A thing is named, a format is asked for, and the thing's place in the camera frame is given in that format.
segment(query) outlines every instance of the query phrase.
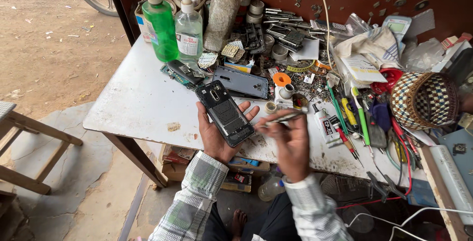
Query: man's left hand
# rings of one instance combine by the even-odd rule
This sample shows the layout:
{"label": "man's left hand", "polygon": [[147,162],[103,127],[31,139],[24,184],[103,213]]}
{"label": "man's left hand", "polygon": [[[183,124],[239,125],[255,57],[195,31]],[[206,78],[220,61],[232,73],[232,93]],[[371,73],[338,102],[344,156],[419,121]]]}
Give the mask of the man's left hand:
{"label": "man's left hand", "polygon": [[[202,137],[202,142],[204,143],[204,153],[223,164],[227,164],[240,150],[242,144],[240,143],[236,147],[230,148],[230,146],[228,146],[227,142],[220,134],[220,131],[215,126],[215,123],[210,123],[204,104],[198,101],[195,103],[195,105],[199,110],[199,132]],[[250,106],[251,103],[249,101],[245,101],[238,105],[238,108],[242,113],[244,113],[248,108],[250,108]],[[251,109],[251,111],[245,115],[246,119],[251,121],[259,111],[259,106],[253,107],[253,109]]]}

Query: toothbrush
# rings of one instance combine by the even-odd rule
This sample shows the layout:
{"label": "toothbrush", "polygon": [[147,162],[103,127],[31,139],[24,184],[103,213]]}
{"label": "toothbrush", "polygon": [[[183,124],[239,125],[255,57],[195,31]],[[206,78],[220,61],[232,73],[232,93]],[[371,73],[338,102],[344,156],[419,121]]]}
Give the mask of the toothbrush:
{"label": "toothbrush", "polygon": [[370,146],[371,143],[370,137],[368,136],[368,128],[366,127],[365,112],[363,111],[363,107],[358,103],[358,99],[356,98],[359,95],[358,89],[356,87],[352,87],[352,95],[356,107],[358,108],[359,121],[361,124],[361,129],[363,129],[363,139],[365,140],[365,145]]}

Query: concrete floor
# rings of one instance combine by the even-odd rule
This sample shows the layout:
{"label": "concrete floor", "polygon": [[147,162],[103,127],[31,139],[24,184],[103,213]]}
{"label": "concrete floor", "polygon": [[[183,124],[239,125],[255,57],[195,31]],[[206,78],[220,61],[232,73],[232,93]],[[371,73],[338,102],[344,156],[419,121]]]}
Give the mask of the concrete floor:
{"label": "concrete floor", "polygon": [[[52,188],[50,196],[0,180],[0,190],[17,193],[19,202],[15,208],[23,212],[16,219],[23,220],[23,226],[17,230],[15,240],[118,240],[143,173],[104,135],[82,128],[92,105],[55,111],[40,120],[84,142],[81,147],[69,146],[44,180]],[[161,144],[137,142],[148,155],[159,154]],[[43,134],[23,132],[2,156],[0,164],[34,177],[59,143]],[[154,191],[150,180],[144,182],[144,197],[137,200],[138,212],[131,214],[133,225],[128,238],[123,236],[122,240],[148,238],[181,189],[180,182],[170,181],[167,188]],[[242,209],[251,220],[269,206],[258,198],[257,188],[254,182],[252,194],[225,190],[218,193],[217,206],[227,227],[235,209]]]}

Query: orange tape roll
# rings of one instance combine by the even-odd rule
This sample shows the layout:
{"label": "orange tape roll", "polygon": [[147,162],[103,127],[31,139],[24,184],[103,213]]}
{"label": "orange tape roll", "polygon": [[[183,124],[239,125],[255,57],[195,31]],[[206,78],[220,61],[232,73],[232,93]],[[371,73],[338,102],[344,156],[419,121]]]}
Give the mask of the orange tape roll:
{"label": "orange tape roll", "polygon": [[291,83],[291,78],[288,75],[281,72],[274,74],[274,76],[272,77],[272,80],[274,81],[276,86],[280,86],[280,87],[284,87],[287,84]]}

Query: dark trousers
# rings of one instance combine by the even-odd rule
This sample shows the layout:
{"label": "dark trousers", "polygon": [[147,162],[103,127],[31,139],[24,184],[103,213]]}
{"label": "dark trousers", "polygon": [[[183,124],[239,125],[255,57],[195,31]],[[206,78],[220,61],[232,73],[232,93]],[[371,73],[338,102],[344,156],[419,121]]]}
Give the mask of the dark trousers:
{"label": "dark trousers", "polygon": [[[253,234],[267,241],[301,240],[292,218],[292,204],[286,192],[279,194],[271,206],[254,220],[248,221],[243,229],[241,241],[251,241]],[[203,241],[229,241],[232,236],[225,226],[214,203],[205,225]]]}

